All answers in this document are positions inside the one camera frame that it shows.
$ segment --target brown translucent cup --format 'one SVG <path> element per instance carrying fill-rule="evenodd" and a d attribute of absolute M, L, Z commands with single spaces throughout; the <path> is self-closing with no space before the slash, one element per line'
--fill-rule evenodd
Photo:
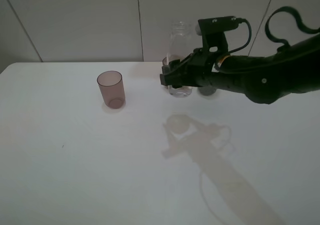
<path fill-rule="evenodd" d="M 122 75 L 117 71 L 105 71 L 97 80 L 103 101 L 111 109 L 121 108 L 126 101 Z"/>

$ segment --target black robotic arm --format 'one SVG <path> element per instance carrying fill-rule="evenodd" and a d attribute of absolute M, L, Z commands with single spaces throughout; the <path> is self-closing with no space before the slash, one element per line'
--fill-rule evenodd
<path fill-rule="evenodd" d="M 292 7 L 281 7 L 272 15 L 278 12 L 292 14 L 302 32 L 318 35 L 290 46 L 285 39 L 270 33 L 271 16 L 265 25 L 265 33 L 271 41 L 283 43 L 277 53 L 269 57 L 233 56 L 231 53 L 250 42 L 249 22 L 232 16 L 200 19 L 202 48 L 196 48 L 182 61 L 174 60 L 162 66 L 161 84 L 174 88 L 212 86 L 245 94 L 259 104 L 271 104 L 290 93 L 320 90 L 320 28 L 306 27 Z M 249 39 L 244 46 L 229 51 L 225 32 L 236 29 L 241 23 L 248 25 Z M 211 52 L 212 47 L 217 47 L 217 51 Z"/>

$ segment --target table surface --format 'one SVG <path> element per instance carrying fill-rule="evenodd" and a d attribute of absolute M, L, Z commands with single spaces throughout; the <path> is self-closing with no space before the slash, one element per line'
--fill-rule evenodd
<path fill-rule="evenodd" d="M 126 105 L 97 76 L 122 73 Z M 320 224 L 320 93 L 174 98 L 160 62 L 0 74 L 0 224 Z"/>

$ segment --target cup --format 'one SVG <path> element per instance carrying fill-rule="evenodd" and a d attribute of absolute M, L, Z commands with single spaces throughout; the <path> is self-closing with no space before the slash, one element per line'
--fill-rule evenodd
<path fill-rule="evenodd" d="M 111 109 L 121 108 L 126 101 L 122 75 L 117 71 L 105 71 L 97 80 L 103 101 Z"/>

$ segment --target clear glass bottle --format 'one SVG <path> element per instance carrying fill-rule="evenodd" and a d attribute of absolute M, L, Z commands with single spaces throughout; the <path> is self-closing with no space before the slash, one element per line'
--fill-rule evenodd
<path fill-rule="evenodd" d="M 187 22 L 178 21 L 171 25 L 169 51 L 166 55 L 166 62 L 180 59 L 181 61 L 192 51 L 190 47 L 192 25 Z M 176 98 L 184 98 L 192 93 L 192 87 L 182 86 L 173 88 L 168 86 L 169 93 Z"/>

